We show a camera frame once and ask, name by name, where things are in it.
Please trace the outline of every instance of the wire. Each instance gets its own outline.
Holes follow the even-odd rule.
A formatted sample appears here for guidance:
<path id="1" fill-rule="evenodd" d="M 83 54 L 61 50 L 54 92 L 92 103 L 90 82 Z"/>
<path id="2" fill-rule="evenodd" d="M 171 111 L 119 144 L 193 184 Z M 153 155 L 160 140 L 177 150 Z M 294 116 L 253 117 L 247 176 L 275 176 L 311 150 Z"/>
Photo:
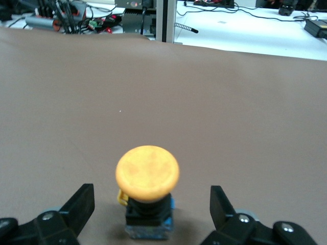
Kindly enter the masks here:
<path id="1" fill-rule="evenodd" d="M 12 22 L 12 23 L 8 26 L 8 28 L 11 28 L 14 24 L 16 24 L 17 22 L 19 22 L 19 21 L 22 20 L 22 19 L 25 19 L 25 16 L 22 16 L 22 17 L 18 18 L 17 20 L 15 20 L 14 22 Z"/>
<path id="2" fill-rule="evenodd" d="M 264 17 L 264 16 L 257 16 L 257 15 L 254 15 L 248 11 L 245 11 L 244 9 L 241 9 L 241 8 L 245 8 L 245 9 L 250 9 L 250 8 L 247 8 L 247 7 L 240 7 L 237 3 L 234 3 L 234 6 L 236 7 L 236 9 L 229 9 L 229 8 L 226 8 L 226 10 L 228 11 L 224 11 L 224 10 L 216 10 L 218 7 L 215 7 L 213 9 L 202 9 L 202 8 L 198 8 L 198 7 L 194 7 L 194 6 L 186 6 L 188 8 L 193 8 L 193 9 L 197 9 L 198 11 L 186 11 L 185 13 L 183 14 L 180 14 L 178 11 L 176 12 L 178 15 L 180 16 L 185 16 L 187 15 L 188 13 L 200 13 L 200 12 L 222 12 L 222 13 L 229 13 L 229 14 L 234 14 L 236 12 L 244 12 L 246 14 L 249 14 L 255 18 L 261 18 L 261 19 L 272 19 L 272 20 L 278 20 L 278 21 L 282 21 L 282 22 L 299 22 L 299 21 L 305 21 L 307 19 L 311 19 L 311 18 L 317 18 L 317 16 L 310 16 L 308 13 L 305 14 L 303 13 L 303 16 L 295 16 L 293 18 L 293 20 L 289 20 L 289 19 L 279 19 L 279 18 L 274 18 L 274 17 Z"/>

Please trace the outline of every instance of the yellow mushroom button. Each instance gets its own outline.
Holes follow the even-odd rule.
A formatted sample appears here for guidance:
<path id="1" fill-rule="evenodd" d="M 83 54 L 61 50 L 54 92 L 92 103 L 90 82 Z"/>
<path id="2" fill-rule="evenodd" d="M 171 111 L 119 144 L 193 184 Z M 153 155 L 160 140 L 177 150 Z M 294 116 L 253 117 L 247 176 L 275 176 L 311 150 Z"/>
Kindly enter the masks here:
<path id="1" fill-rule="evenodd" d="M 175 157 L 154 145 L 128 151 L 118 162 L 116 180 L 121 191 L 139 201 L 155 201 L 170 193 L 179 178 Z"/>

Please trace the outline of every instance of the electronic device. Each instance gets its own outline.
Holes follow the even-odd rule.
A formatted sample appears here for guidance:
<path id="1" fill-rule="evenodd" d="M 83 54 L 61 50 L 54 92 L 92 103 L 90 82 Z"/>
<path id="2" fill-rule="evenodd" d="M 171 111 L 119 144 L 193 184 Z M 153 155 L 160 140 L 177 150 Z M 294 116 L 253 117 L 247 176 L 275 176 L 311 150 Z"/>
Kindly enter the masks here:
<path id="1" fill-rule="evenodd" d="M 284 0 L 283 4 L 279 8 L 278 14 L 284 16 L 290 16 L 297 4 L 298 0 Z"/>
<path id="2" fill-rule="evenodd" d="M 204 7 L 234 8 L 234 0 L 195 0 L 194 5 Z"/>
<path id="3" fill-rule="evenodd" d="M 307 19 L 305 30 L 314 37 L 327 39 L 327 19 Z"/>

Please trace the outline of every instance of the brown fabric surface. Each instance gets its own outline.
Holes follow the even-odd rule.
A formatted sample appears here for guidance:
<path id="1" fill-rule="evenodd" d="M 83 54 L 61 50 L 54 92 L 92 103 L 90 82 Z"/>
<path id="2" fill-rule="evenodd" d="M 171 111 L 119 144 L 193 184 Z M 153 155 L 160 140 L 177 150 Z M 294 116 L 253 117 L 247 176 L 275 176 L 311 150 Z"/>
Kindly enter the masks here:
<path id="1" fill-rule="evenodd" d="M 81 244 L 153 244 L 124 232 L 114 176 L 125 152 L 153 144 L 181 172 L 165 244 L 214 229 L 211 185 L 326 244 L 326 62 L 4 28 L 0 61 L 0 217 L 23 224 L 94 183 Z"/>

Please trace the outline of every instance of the power strip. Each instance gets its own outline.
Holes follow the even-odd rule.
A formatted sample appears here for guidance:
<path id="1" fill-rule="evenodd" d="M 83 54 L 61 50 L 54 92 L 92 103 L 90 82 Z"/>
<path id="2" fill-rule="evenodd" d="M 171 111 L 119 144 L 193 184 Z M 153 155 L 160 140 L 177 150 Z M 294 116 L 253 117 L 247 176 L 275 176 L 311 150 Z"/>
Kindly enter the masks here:
<path id="1" fill-rule="evenodd" d="M 193 4 L 203 7 L 221 7 L 221 8 L 228 8 L 228 9 L 233 9 L 235 7 L 234 0 L 222 0 L 221 2 L 217 2 L 217 3 L 207 0 L 195 0 Z"/>

